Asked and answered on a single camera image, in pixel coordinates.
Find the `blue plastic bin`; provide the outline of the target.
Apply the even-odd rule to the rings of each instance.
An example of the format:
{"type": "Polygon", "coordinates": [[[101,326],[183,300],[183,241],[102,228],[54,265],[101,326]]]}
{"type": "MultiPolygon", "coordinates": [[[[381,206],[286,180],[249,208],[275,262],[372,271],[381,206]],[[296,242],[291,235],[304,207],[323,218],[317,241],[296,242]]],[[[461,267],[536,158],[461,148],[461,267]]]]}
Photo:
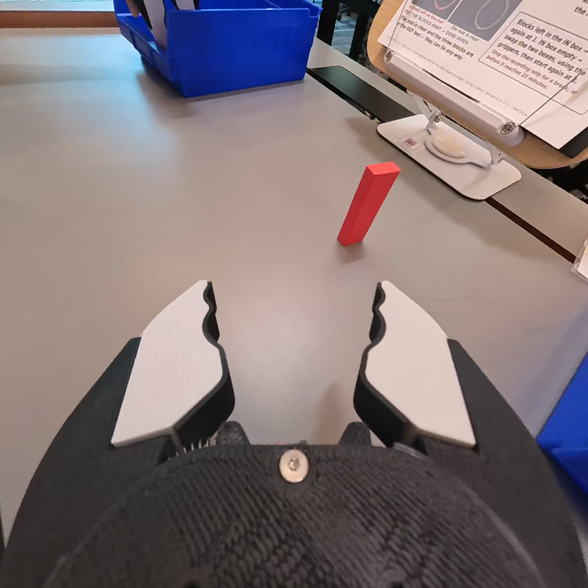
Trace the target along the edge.
{"type": "Polygon", "coordinates": [[[185,98],[302,80],[321,11],[312,1],[114,1],[121,34],[185,98]]]}
{"type": "Polygon", "coordinates": [[[587,494],[587,357],[537,436],[538,445],[587,494]]]}

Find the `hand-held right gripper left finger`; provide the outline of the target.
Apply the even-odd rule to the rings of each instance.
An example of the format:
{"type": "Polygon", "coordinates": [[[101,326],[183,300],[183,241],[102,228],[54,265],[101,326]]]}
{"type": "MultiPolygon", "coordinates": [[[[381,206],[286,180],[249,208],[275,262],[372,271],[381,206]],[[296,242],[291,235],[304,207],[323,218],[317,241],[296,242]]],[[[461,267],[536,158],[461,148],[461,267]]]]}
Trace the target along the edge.
{"type": "Polygon", "coordinates": [[[168,437],[174,449],[202,447],[234,407],[213,284],[199,281],[141,334],[111,444],[168,437]]]}

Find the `printed instruction sheet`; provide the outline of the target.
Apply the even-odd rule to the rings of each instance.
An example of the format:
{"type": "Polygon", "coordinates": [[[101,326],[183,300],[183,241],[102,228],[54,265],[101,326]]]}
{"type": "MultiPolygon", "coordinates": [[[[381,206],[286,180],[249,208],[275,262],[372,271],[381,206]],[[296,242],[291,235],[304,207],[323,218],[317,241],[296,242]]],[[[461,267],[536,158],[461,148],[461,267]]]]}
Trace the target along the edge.
{"type": "Polygon", "coordinates": [[[587,148],[587,1],[404,1],[378,42],[568,158],[587,148]]]}

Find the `wood-edged grey desk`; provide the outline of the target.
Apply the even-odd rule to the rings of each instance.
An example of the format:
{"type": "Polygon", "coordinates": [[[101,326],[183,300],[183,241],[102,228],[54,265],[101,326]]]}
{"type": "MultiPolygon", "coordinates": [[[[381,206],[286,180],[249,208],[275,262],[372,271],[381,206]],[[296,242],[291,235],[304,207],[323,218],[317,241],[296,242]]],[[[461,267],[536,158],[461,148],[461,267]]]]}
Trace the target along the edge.
{"type": "Polygon", "coordinates": [[[1,11],[1,29],[118,28],[113,11],[1,11]]]}

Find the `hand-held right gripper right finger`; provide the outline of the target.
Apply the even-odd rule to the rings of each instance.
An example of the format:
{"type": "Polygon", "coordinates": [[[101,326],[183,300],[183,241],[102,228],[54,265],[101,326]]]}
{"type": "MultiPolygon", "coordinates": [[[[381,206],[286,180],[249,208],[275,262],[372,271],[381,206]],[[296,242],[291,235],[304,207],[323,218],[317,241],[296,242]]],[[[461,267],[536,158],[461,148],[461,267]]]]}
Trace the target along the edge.
{"type": "Polygon", "coordinates": [[[354,409],[385,447],[418,438],[476,447],[449,340],[439,324],[389,281],[374,294],[370,342],[360,361],[354,409]]]}

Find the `red plank block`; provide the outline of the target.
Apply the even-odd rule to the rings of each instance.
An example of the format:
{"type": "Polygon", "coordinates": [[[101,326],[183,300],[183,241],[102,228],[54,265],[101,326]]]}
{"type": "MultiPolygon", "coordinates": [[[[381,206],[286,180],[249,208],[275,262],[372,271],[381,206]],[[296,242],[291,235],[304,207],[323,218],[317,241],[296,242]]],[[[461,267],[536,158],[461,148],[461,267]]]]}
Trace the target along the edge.
{"type": "Polygon", "coordinates": [[[366,166],[337,236],[342,246],[364,240],[400,173],[392,161],[366,166]]]}

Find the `instruction sheet on wooden stand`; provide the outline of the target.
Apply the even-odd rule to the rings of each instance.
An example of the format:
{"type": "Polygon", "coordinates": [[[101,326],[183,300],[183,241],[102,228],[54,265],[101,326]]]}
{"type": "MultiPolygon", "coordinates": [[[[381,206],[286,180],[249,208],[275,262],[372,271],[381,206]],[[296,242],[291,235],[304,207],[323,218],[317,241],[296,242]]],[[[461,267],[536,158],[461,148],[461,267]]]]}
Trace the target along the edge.
{"type": "Polygon", "coordinates": [[[406,88],[420,114],[380,124],[381,137],[474,201],[485,201],[521,179],[506,157],[535,169],[561,168],[587,159],[587,148],[568,158],[382,46],[378,38],[391,18],[399,15],[402,2],[380,5],[369,34],[369,59],[406,88]]]}

